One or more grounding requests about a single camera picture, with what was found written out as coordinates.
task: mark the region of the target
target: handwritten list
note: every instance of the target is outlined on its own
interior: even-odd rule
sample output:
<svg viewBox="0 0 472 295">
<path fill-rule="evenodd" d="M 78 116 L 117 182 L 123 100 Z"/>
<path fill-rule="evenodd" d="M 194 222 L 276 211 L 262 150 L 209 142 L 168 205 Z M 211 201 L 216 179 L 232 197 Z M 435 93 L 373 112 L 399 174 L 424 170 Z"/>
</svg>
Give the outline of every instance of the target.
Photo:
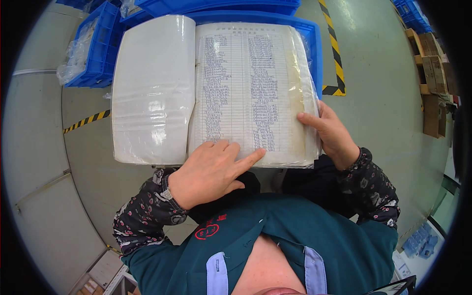
<svg viewBox="0 0 472 295">
<path fill-rule="evenodd" d="M 189 152 L 205 141 L 227 139 L 241 145 L 242 156 L 261 147 L 290 153 L 296 140 L 287 53 L 279 31 L 284 26 L 212 25 L 212 31 L 197 33 L 195 39 L 196 104 Z"/>
</svg>

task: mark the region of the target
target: clear plastic bag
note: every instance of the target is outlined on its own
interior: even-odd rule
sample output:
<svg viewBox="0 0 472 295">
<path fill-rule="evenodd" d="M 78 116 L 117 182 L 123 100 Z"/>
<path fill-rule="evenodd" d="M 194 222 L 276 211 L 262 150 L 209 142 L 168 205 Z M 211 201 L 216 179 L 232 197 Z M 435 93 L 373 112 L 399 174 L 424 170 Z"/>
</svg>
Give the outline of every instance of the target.
<svg viewBox="0 0 472 295">
<path fill-rule="evenodd" d="M 79 18 L 86 18 L 90 13 L 90 8 L 92 7 L 93 0 L 90 0 L 82 9 L 79 14 Z"/>
<path fill-rule="evenodd" d="M 126 18 L 133 13 L 136 13 L 140 10 L 142 10 L 141 7 L 135 6 L 135 0 L 121 0 L 122 4 L 119 9 L 121 17 Z"/>
<path fill-rule="evenodd" d="M 67 62 L 60 64 L 56 71 L 60 85 L 72 81 L 77 75 L 85 71 L 90 42 L 97 25 L 98 17 L 82 27 L 79 38 L 70 42 L 66 50 Z"/>
</svg>

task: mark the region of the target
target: yellow and black hazard tape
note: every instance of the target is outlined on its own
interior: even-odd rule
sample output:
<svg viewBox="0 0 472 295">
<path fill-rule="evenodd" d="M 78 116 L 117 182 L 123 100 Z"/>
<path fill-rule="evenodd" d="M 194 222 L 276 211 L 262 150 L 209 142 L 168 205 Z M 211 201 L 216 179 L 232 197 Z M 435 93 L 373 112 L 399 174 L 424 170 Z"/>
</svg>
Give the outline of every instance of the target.
<svg viewBox="0 0 472 295">
<path fill-rule="evenodd" d="M 337 86 L 323 85 L 323 94 L 345 96 L 346 86 L 344 84 L 343 65 L 341 63 L 341 56 L 339 54 L 339 46 L 337 44 L 336 34 L 334 33 L 333 22 L 331 21 L 331 17 L 329 16 L 325 0 L 318 0 L 318 2 L 320 3 L 321 11 L 323 11 L 323 15 L 326 19 L 326 22 L 328 23 L 329 38 L 331 39 L 331 47 L 333 48 L 334 64 L 336 67 L 337 78 Z"/>
<path fill-rule="evenodd" d="M 78 121 L 77 123 L 73 124 L 71 127 L 62 130 L 62 134 L 66 134 L 67 132 L 69 132 L 71 130 L 74 130 L 74 129 L 77 129 L 80 126 L 83 126 L 83 125 L 88 124 L 90 122 L 106 118 L 109 115 L 110 115 L 110 110 L 104 110 L 103 112 L 100 112 L 100 113 L 97 113 L 97 114 L 95 114 L 93 116 L 90 116 L 88 118 L 82 119 L 82 120 Z"/>
</svg>

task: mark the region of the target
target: paper sheet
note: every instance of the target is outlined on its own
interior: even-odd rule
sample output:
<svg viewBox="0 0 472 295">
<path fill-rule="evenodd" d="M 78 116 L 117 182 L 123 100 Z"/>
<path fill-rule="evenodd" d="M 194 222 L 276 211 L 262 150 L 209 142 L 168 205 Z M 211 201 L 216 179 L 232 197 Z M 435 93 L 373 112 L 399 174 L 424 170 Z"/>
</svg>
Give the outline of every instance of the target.
<svg viewBox="0 0 472 295">
<path fill-rule="evenodd" d="M 205 141 L 238 142 L 238 159 L 267 150 L 259 166 L 307 165 L 296 31 L 286 25 L 215 23 L 197 26 L 196 104 L 190 123 L 191 153 Z"/>
<path fill-rule="evenodd" d="M 195 22 L 152 19 L 126 31 L 113 77 L 115 159 L 176 165 L 186 155 L 195 102 Z"/>
</svg>

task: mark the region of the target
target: floral sleeve cover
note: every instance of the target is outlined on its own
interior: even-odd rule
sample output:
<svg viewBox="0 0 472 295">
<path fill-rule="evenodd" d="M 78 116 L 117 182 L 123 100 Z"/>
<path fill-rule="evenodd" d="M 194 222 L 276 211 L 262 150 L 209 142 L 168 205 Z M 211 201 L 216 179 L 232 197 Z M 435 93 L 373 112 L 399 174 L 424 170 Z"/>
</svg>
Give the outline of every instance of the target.
<svg viewBox="0 0 472 295">
<path fill-rule="evenodd" d="M 382 169 L 372 162 L 371 152 L 366 148 L 360 150 L 357 161 L 339 172 L 339 187 L 349 194 L 348 201 L 359 214 L 358 224 L 370 219 L 396 229 L 400 207 L 395 188 Z"/>
<path fill-rule="evenodd" d="M 157 169 L 139 193 L 124 204 L 113 220 L 113 236 L 124 255 L 139 247 L 161 244 L 164 225 L 184 222 L 187 211 L 172 198 L 168 177 L 175 169 Z"/>
</svg>

